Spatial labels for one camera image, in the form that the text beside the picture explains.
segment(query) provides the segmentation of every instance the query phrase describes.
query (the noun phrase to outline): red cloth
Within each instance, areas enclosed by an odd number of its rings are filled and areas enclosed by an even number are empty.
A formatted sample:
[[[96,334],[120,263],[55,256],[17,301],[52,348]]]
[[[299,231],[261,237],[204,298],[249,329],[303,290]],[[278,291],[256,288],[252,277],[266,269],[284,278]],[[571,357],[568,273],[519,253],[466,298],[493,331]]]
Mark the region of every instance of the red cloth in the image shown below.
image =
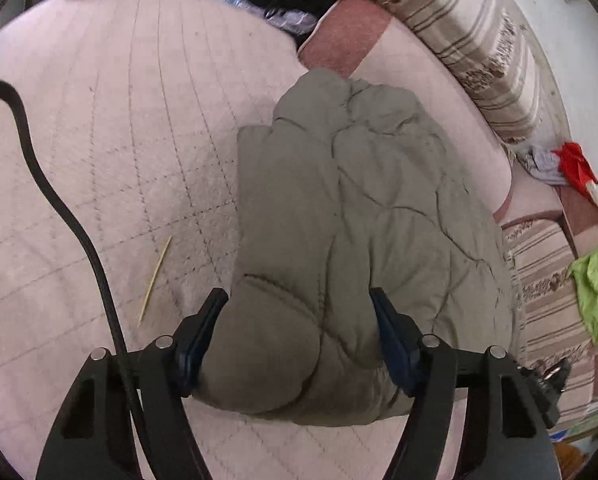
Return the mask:
[[[560,150],[554,150],[554,153],[560,156],[559,171],[565,175],[566,179],[572,184],[579,193],[592,201],[586,183],[598,180],[594,176],[590,164],[583,156],[583,150],[577,142],[566,142]]]

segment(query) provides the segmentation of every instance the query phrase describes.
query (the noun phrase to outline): silver screw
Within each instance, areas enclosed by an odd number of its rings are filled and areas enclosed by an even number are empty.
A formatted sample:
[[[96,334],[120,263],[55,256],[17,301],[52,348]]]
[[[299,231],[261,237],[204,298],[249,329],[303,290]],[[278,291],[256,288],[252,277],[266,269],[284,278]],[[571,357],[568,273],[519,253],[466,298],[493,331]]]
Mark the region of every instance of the silver screw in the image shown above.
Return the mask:
[[[437,348],[439,346],[439,338],[434,334],[426,334],[421,338],[423,345],[428,348]]]
[[[501,346],[495,345],[490,347],[490,355],[495,359],[503,359],[506,356],[506,351]]]
[[[90,359],[93,361],[101,361],[106,356],[106,349],[105,348],[95,348],[92,352],[90,352]]]
[[[172,343],[173,343],[172,336],[169,336],[169,335],[162,335],[157,338],[157,341],[154,342],[154,344],[157,346],[157,348],[161,348],[162,350],[164,348],[168,348],[170,345],[172,345]]]

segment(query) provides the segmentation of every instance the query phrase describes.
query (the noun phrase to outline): white floor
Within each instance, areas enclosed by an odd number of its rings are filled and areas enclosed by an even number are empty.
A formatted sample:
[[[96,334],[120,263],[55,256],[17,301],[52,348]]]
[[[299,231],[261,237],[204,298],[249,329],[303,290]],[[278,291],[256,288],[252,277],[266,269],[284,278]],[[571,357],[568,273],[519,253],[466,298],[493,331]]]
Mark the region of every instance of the white floor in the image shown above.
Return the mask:
[[[574,141],[598,177],[598,15],[587,0],[515,0],[548,57]]]

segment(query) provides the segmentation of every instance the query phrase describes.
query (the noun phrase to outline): wooden stick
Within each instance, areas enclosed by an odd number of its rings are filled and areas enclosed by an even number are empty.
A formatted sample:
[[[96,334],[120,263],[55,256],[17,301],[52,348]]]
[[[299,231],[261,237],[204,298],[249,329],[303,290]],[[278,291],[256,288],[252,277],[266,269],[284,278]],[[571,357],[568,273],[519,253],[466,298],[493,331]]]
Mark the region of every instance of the wooden stick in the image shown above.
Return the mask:
[[[161,264],[163,263],[163,258],[166,256],[166,251],[170,246],[170,241],[172,240],[172,236],[168,237],[166,241],[166,245],[164,245],[163,249],[161,250],[161,254],[159,255],[159,261],[157,262],[157,266],[154,267],[153,278],[150,280],[150,284],[148,285],[148,290],[146,291],[146,296],[144,298],[144,304],[141,307],[141,313],[139,314],[139,321],[137,322],[137,328],[141,325],[142,319],[144,318],[144,314],[146,312],[146,306],[148,306],[148,301],[150,300],[150,295],[153,293],[153,286],[154,282],[157,279],[157,274],[159,273],[159,269],[161,269]]]

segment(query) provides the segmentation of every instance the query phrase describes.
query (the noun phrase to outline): gray cloth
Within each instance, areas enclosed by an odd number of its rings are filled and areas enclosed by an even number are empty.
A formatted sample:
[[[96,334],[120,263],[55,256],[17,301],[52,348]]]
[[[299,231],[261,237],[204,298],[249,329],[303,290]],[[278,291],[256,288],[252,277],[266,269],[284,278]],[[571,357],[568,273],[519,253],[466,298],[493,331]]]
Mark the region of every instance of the gray cloth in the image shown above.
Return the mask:
[[[511,347],[501,230],[412,92],[312,70],[237,145],[241,242],[200,399],[330,426],[407,413],[371,286],[457,348]]]
[[[519,163],[537,180],[550,186],[569,186],[566,177],[559,171],[559,155],[541,146],[529,146],[516,153]]]

